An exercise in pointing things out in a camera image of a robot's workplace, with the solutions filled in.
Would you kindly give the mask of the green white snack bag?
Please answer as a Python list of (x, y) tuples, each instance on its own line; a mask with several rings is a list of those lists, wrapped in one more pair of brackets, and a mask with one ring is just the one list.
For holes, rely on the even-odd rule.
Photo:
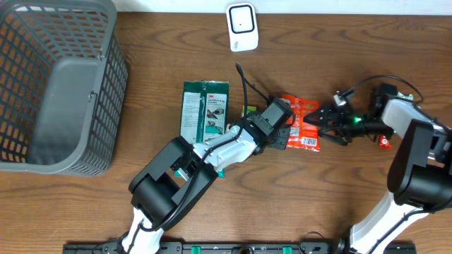
[(203, 143), (225, 134), (229, 88), (228, 82), (184, 82), (179, 134), (188, 143)]

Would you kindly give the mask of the light green tissue pack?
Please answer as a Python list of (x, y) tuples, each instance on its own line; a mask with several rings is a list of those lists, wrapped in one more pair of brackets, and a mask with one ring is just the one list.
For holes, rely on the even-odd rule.
[(403, 100), (409, 101), (409, 102), (413, 102), (414, 101), (414, 96), (412, 94), (404, 95), (403, 93), (398, 92), (397, 97), (399, 99), (403, 99)]

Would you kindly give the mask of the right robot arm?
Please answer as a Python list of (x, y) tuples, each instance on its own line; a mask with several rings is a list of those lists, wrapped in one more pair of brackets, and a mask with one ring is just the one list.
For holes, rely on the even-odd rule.
[(363, 116), (350, 106), (353, 93), (353, 89), (338, 92), (331, 103), (303, 120), (318, 126), (319, 136), (342, 146), (366, 135), (400, 136), (384, 197), (333, 249), (334, 253), (383, 253), (411, 224), (451, 208), (451, 128), (424, 113), (418, 102), (394, 85), (375, 87)]

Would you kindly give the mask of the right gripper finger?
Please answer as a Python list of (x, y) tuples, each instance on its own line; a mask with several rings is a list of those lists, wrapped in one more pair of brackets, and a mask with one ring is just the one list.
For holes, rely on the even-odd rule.
[(303, 122), (318, 126), (319, 128), (330, 128), (333, 126), (332, 118), (334, 106), (333, 105), (323, 105), (319, 107), (316, 111), (307, 114), (303, 118)]
[(337, 145), (347, 145), (347, 138), (340, 131), (325, 128), (318, 131), (319, 137), (329, 140)]

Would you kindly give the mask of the green juice carton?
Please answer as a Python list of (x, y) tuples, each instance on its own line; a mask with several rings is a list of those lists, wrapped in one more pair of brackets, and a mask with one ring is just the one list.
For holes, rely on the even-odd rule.
[(246, 117), (248, 120), (252, 120), (257, 114), (258, 114), (257, 107), (255, 106), (243, 107), (242, 118)]

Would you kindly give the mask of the red snack bag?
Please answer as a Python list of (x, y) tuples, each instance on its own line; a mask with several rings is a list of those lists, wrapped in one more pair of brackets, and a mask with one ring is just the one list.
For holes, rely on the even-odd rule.
[(290, 127), (287, 147), (319, 152), (321, 147), (318, 127), (304, 122), (304, 117), (316, 111), (320, 104), (314, 100), (303, 99), (289, 94), (283, 94), (282, 100), (290, 105), (296, 115), (295, 122)]

